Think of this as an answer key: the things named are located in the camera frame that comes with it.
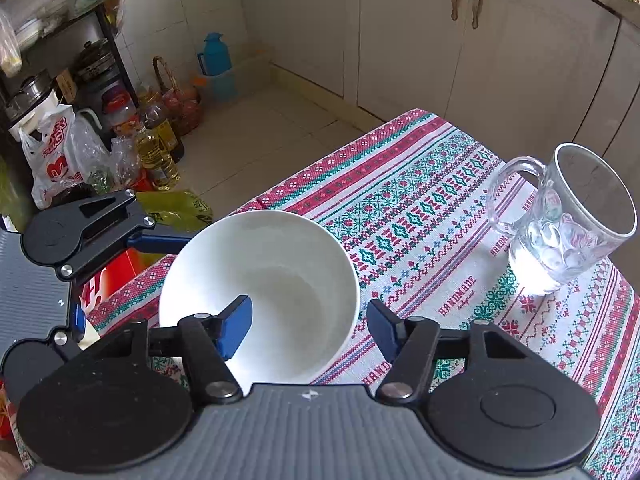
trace bowl rim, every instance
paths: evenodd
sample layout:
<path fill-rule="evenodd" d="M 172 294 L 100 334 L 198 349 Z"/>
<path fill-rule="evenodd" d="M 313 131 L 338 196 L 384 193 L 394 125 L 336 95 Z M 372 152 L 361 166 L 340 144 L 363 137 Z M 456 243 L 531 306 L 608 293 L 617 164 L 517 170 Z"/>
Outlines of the bowl rim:
<path fill-rule="evenodd" d="M 344 248 L 344 246 L 340 243 L 340 240 L 338 240 L 333 234 L 331 234 L 331 232 L 329 232 L 329 230 L 324 227 L 323 225 L 320 225 L 317 222 L 314 222 L 313 220 L 306 218 L 302 215 L 299 215 L 297 213 L 292 213 L 289 211 L 282 211 L 280 209 L 255 209 L 255 210 L 249 210 L 249 211 L 242 211 L 239 213 L 235 213 L 235 214 L 229 214 L 228 216 L 225 216 L 224 218 L 221 218 L 220 220 L 213 222 L 213 224 L 205 227 L 204 229 L 202 229 L 200 232 L 198 232 L 185 246 L 185 248 L 192 244 L 192 243 L 198 243 L 197 240 L 198 238 L 201 238 L 201 235 L 206 232 L 207 230 L 212 230 L 215 226 L 218 226 L 219 224 L 224 223 L 228 223 L 230 221 L 233 221 L 235 218 L 239 218 L 242 216 L 246 216 L 246 215 L 256 215 L 256 214 L 262 214 L 262 215 L 269 215 L 269 216 L 289 216 L 290 218 L 295 217 L 296 221 L 302 220 L 303 222 L 306 222 L 307 224 L 311 224 L 313 226 L 313 228 L 319 228 L 322 231 L 324 231 L 327 235 L 329 235 L 331 237 L 331 240 L 337 245 L 337 247 L 340 248 L 340 251 L 342 252 L 342 255 L 345 258 L 346 263 L 348 264 L 349 268 L 351 269 L 351 277 L 353 278 L 353 286 L 354 286 L 354 290 L 356 291 L 356 297 L 355 297 L 355 301 L 354 301 L 354 313 L 353 313 L 353 317 L 351 319 L 351 325 L 349 328 L 349 331 L 347 332 L 347 335 L 344 339 L 344 341 L 341 343 L 341 345 L 339 346 L 339 348 L 337 348 L 337 350 L 334 352 L 334 354 L 332 354 L 330 359 L 327 359 L 326 363 L 324 365 L 322 365 L 321 367 L 315 368 L 314 370 L 311 370 L 310 372 L 306 373 L 306 374 L 299 374 L 297 376 L 294 377 L 294 380 L 288 384 L 309 384 L 311 383 L 311 381 L 313 381 L 314 379 L 317 379 L 319 376 L 321 376 L 328 368 L 330 368 L 334 361 L 340 357 L 340 355 L 342 354 L 342 352 L 344 351 L 344 349 L 347 347 L 349 341 L 351 340 L 351 336 L 353 335 L 353 331 L 355 330 L 356 324 L 358 322 L 358 316 L 360 314 L 360 280 L 358 278 L 358 273 L 355 269 L 355 266 L 353 265 L 353 263 L 351 262 L 351 259 L 349 257 L 349 254 L 347 253 L 346 249 Z M 164 284 L 166 283 L 166 280 L 169 278 L 172 269 L 174 268 L 174 265 L 176 263 L 176 261 L 178 260 L 178 258 L 180 258 L 180 255 L 182 254 L 182 251 L 180 251 L 180 253 L 178 253 L 178 255 L 176 256 L 175 260 L 172 262 L 171 267 L 169 268 L 169 270 L 167 271 L 167 274 L 164 278 L 164 283 L 162 284 L 162 290 L 160 291 L 160 298 L 158 301 L 158 323 L 159 326 L 165 326 L 162 324 L 162 315 L 161 315 L 161 311 L 162 311 L 162 298 L 164 296 Z M 253 386 L 255 384 L 260 384 L 260 383 L 252 383 L 252 386 L 249 388 L 249 392 L 251 391 L 251 389 L 253 388 Z"/>

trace thermos handle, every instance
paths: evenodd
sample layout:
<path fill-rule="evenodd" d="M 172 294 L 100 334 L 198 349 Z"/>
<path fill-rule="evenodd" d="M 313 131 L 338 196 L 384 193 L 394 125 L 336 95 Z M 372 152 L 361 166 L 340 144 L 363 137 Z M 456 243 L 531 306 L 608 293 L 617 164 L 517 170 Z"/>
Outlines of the thermos handle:
<path fill-rule="evenodd" d="M 204 56 L 204 52 L 198 53 L 198 63 L 200 64 L 200 70 L 202 71 L 202 75 L 209 75 L 207 74 L 207 69 L 204 68 L 204 63 L 202 62 L 203 56 Z"/>
<path fill-rule="evenodd" d="M 538 181 L 542 183 L 542 179 L 545 176 L 546 167 L 542 162 L 533 158 L 532 156 L 519 156 L 507 162 L 502 169 L 494 175 L 489 183 L 489 187 L 486 190 L 486 215 L 489 225 L 493 227 L 500 234 L 508 237 L 516 235 L 515 223 L 501 222 L 498 216 L 498 211 L 495 205 L 495 195 L 500 186 L 508 176 L 517 171 L 526 171 L 538 178 Z"/>

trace mug rim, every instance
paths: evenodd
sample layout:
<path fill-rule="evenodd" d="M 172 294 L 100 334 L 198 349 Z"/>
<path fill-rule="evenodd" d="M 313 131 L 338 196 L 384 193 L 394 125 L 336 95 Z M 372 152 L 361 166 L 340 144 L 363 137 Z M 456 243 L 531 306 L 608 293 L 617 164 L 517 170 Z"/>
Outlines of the mug rim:
<path fill-rule="evenodd" d="M 564 178 L 564 174 L 562 174 L 562 169 L 560 167 L 560 164 L 558 163 L 558 153 L 559 153 L 560 149 L 568 147 L 568 146 L 572 146 L 574 148 L 580 148 L 581 150 L 584 150 L 585 152 L 591 153 L 591 155 L 593 155 L 595 158 L 597 158 L 603 166 L 605 166 L 611 173 L 613 173 L 616 176 L 617 180 L 622 185 L 623 189 L 626 191 L 626 196 L 628 197 L 629 202 L 631 202 L 631 208 L 633 209 L 633 212 L 634 212 L 634 226 L 632 227 L 631 231 L 629 231 L 628 233 L 622 234 L 622 233 L 618 233 L 618 232 L 614 231 L 613 229 L 608 228 L 606 225 L 604 225 L 602 222 L 600 222 L 584 206 L 584 204 L 582 202 L 580 202 L 580 200 L 578 200 L 578 197 L 575 195 L 574 190 L 571 189 L 571 187 L 567 183 L 566 179 Z M 583 209 L 583 211 L 585 213 L 585 216 L 587 216 L 591 221 L 593 221 L 593 223 L 596 224 L 597 227 L 599 227 L 602 231 L 604 231 L 609 236 L 612 236 L 612 237 L 615 237 L 615 238 L 621 238 L 623 240 L 627 240 L 628 238 L 631 238 L 636 233 L 636 228 L 638 227 L 638 212 L 636 211 L 636 204 L 634 203 L 634 199 L 631 197 L 631 193 L 629 193 L 628 188 L 626 187 L 625 183 L 620 178 L 619 174 L 616 172 L 616 170 L 614 170 L 609 165 L 609 163 L 606 160 L 604 160 L 600 155 L 598 155 L 597 153 L 592 152 L 589 148 L 586 148 L 585 146 L 581 146 L 580 144 L 576 144 L 575 142 L 563 142 L 562 144 L 558 144 L 558 146 L 556 146 L 556 149 L 554 150 L 553 162 L 556 165 L 556 168 L 558 168 L 558 174 L 560 175 L 560 178 L 562 179 L 562 182 L 564 183 L 564 187 L 568 190 L 568 192 L 570 193 L 571 197 L 578 204 L 580 204 L 582 206 L 582 209 Z"/>

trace table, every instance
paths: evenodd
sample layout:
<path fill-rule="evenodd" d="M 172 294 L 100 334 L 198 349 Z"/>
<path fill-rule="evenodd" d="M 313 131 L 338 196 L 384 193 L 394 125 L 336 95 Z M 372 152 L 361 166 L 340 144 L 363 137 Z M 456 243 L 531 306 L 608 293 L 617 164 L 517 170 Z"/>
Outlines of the table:
<path fill-rule="evenodd" d="M 356 329 L 317 383 L 375 389 L 389 370 L 366 330 L 371 298 L 400 317 L 427 316 L 443 328 L 489 319 L 596 399 L 602 428 L 585 467 L 596 478 L 628 478 L 640 460 L 640 301 L 608 259 L 554 294 L 527 295 L 508 266 L 508 240 L 484 214 L 487 181 L 502 164 L 443 118 L 416 109 L 237 212 L 283 209 L 313 219 L 341 241 L 356 267 Z M 534 194 L 514 175 L 498 190 L 498 210 L 515 219 Z M 160 290 L 173 260 L 165 257 L 89 313 L 98 332 L 133 319 L 157 324 Z M 154 366 L 184 380 L 171 360 Z M 439 361 L 435 381 L 460 370 L 462 362 Z"/>

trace white logo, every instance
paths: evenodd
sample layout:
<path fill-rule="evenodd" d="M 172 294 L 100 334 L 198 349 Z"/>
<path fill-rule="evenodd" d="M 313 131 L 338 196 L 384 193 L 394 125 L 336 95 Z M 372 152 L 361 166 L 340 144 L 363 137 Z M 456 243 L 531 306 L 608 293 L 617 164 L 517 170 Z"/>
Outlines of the white logo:
<path fill-rule="evenodd" d="M 302 394 L 302 397 L 309 401 L 314 400 L 316 397 L 319 397 L 319 396 L 320 394 L 315 390 L 309 390 L 308 392 L 305 392 Z"/>

